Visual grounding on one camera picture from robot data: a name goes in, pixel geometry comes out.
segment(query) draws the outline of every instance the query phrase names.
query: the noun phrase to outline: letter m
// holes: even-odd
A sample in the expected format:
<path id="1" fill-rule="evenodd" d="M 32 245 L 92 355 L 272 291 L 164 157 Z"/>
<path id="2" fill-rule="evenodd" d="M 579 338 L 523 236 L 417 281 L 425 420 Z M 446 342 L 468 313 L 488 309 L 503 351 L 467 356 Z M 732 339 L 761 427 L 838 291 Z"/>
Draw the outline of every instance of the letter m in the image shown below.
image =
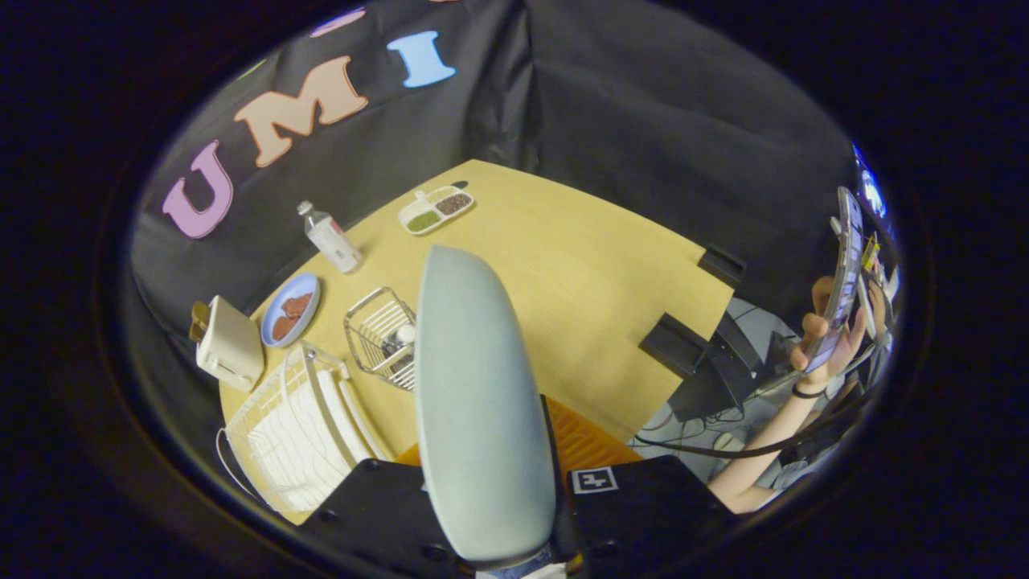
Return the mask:
<path id="1" fill-rule="evenodd" d="M 342 120 L 368 104 L 350 83 L 349 62 L 350 57 L 340 57 L 312 68 L 296 98 L 270 91 L 236 113 L 235 120 L 247 122 L 257 144 L 258 167 L 268 167 L 293 144 L 293 139 L 279 136 L 276 125 L 306 137 L 314 130 L 316 104 L 321 107 L 322 124 Z"/>

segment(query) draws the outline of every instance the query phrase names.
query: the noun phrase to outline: pink letter u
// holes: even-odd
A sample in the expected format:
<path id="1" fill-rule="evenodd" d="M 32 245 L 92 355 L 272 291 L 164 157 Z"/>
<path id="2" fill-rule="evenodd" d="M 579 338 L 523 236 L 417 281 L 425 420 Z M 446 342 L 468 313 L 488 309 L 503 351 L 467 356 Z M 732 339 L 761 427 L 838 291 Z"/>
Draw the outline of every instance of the pink letter u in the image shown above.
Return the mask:
<path id="1" fill-rule="evenodd" d="M 218 141 L 211 141 L 193 158 L 189 169 L 200 171 L 207 184 L 211 185 L 214 191 L 214 201 L 203 211 L 198 211 L 192 203 L 186 197 L 185 182 L 182 177 L 172 186 L 165 197 L 165 205 L 162 207 L 165 213 L 172 216 L 172 220 L 178 225 L 182 232 L 193 239 L 199 239 L 214 230 L 214 226 L 225 217 L 228 206 L 233 204 L 233 181 L 228 174 L 218 162 L 218 157 L 214 154 L 218 148 Z"/>

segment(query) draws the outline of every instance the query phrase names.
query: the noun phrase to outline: yellow table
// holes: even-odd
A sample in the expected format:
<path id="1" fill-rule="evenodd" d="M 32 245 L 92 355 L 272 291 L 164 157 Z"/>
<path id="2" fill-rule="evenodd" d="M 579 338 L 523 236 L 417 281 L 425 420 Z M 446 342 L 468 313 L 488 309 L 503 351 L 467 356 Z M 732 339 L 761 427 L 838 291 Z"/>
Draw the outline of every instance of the yellow table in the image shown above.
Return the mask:
<path id="1" fill-rule="evenodd" d="M 468 160 L 418 189 L 456 181 L 475 205 L 424 236 L 406 232 L 398 211 L 414 191 L 388 203 L 347 236 L 364 254 L 341 274 L 320 253 L 294 273 L 311 272 L 321 305 L 303 339 L 342 358 L 351 388 L 379 442 L 393 458 L 417 442 L 414 397 L 353 363 L 343 330 L 347 311 L 388 285 L 413 310 L 431 244 L 471 251 L 499 275 L 518 314 L 539 391 L 629 440 L 681 382 L 638 345 L 668 313 L 710 338 L 732 289 L 698 266 L 704 248 L 649 219 L 541 177 Z M 260 322 L 275 296 L 253 314 Z M 265 372 L 283 351 L 265 349 Z M 227 422 L 247 395 L 220 388 Z"/>

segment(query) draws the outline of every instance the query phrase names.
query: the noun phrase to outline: blue plate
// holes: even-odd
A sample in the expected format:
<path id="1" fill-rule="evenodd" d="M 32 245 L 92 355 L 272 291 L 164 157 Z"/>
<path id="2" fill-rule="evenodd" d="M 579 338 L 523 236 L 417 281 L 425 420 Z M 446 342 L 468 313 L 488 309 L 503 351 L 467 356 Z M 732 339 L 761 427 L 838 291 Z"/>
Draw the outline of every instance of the blue plate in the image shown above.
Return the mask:
<path id="1" fill-rule="evenodd" d="M 282 304 L 286 303 L 286 300 L 299 298 L 305 294 L 312 294 L 312 296 L 307 310 L 300 315 L 299 322 L 281 340 L 273 340 L 272 329 L 275 328 L 275 323 L 286 316 L 286 313 L 282 312 Z M 260 325 L 260 339 L 264 346 L 273 349 L 284 349 L 295 342 L 300 334 L 308 329 L 311 319 L 315 317 L 319 298 L 321 298 L 321 286 L 313 273 L 298 275 L 286 283 L 268 306 L 268 312 L 264 313 L 264 321 Z"/>

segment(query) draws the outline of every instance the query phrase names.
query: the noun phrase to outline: wire basket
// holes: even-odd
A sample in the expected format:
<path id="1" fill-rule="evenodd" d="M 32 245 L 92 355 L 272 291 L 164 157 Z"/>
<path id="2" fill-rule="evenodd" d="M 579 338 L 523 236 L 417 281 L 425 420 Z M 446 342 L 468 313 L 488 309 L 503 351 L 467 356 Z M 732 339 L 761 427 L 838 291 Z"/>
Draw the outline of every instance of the wire basket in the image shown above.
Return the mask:
<path id="1" fill-rule="evenodd" d="M 275 511 L 313 511 L 358 463 L 387 458 L 343 384 L 349 378 L 342 361 L 301 341 L 219 431 Z M 219 443 L 220 436 L 215 448 L 222 466 L 247 491 L 225 464 Z"/>
<path id="2" fill-rule="evenodd" d="M 415 314 L 389 287 L 354 304 L 344 319 L 357 367 L 398 389 L 415 390 Z"/>

